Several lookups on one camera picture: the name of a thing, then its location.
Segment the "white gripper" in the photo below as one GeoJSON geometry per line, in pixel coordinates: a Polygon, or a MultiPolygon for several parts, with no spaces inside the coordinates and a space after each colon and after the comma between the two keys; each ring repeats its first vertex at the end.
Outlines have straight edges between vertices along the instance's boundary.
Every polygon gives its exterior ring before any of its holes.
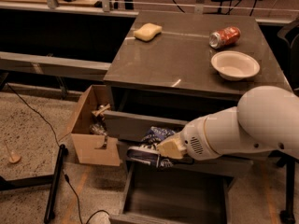
{"type": "Polygon", "coordinates": [[[180,135],[174,134],[159,143],[157,150],[162,156],[176,160],[181,160],[186,153],[197,161],[217,159],[220,155],[206,139],[205,123],[206,118],[189,122],[180,135]]]}

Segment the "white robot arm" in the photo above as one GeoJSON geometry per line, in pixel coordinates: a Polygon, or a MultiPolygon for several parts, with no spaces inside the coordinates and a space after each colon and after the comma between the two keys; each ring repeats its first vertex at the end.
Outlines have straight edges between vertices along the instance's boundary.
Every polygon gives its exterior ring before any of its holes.
{"type": "Polygon", "coordinates": [[[162,156],[197,161],[278,150],[299,158],[299,97],[279,87],[247,91],[234,107],[195,119],[157,145],[162,156]]]}

